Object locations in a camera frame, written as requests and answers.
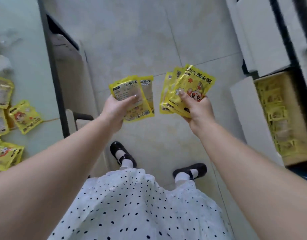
white flower print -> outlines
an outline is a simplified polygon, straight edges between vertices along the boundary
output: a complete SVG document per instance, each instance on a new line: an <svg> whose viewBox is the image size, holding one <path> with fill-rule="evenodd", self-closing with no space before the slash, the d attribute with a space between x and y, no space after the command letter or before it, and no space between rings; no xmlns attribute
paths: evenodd
<svg viewBox="0 0 307 240"><path fill-rule="evenodd" d="M179 92L180 92L180 91L184 92L184 88L183 88L183 89L181 89L181 88L176 89L176 90L175 90L175 94L176 94L176 95L179 95Z"/></svg>

person's left arm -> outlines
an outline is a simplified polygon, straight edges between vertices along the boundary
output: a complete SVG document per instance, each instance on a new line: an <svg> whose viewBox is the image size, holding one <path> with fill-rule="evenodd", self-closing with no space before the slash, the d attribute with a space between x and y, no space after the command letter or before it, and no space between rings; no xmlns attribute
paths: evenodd
<svg viewBox="0 0 307 240"><path fill-rule="evenodd" d="M0 173L0 239L48 238L136 101L110 96L94 121Z"/></svg>

black shoe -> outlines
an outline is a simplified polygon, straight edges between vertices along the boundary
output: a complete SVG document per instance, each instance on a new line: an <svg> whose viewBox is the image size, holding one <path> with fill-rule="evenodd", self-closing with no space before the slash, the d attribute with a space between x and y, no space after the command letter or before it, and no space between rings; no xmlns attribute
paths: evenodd
<svg viewBox="0 0 307 240"><path fill-rule="evenodd" d="M120 157L116 158L116 152L118 150L122 150L125 154ZM118 164L121 166L123 159L129 159L132 161L134 168L137 168L137 163L135 159L128 153L128 151L125 149L125 147L118 141L114 141L110 146L110 152L117 160Z"/></svg>
<svg viewBox="0 0 307 240"><path fill-rule="evenodd" d="M190 171L191 169L197 169L198 170L198 176L197 177L193 178L192 173ZM194 179L197 179L197 178L204 176L207 173L207 166L204 163L196 163L196 164L193 164L193 165L186 167L186 168L176 169L172 173L173 177L175 178L176 175L180 172L184 172L186 174L189 174L190 180L194 180Z"/></svg>

polka dot skirt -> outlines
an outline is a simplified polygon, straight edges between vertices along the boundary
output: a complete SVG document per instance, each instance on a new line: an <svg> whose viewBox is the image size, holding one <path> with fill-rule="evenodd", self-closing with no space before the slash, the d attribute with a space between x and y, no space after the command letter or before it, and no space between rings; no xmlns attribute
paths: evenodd
<svg viewBox="0 0 307 240"><path fill-rule="evenodd" d="M231 239L222 210L188 181L173 191L143 169L90 178L48 239Z"/></svg>

person's left hand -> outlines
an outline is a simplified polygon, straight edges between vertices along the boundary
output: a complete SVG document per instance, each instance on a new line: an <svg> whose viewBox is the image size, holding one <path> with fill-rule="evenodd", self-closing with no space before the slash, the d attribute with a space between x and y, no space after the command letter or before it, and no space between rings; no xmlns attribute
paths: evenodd
<svg viewBox="0 0 307 240"><path fill-rule="evenodd" d="M118 101L110 95L104 104L100 117L108 122L112 132L116 133L122 127L123 117L126 115L127 109L136 102L138 102L137 96L131 96L125 100Z"/></svg>

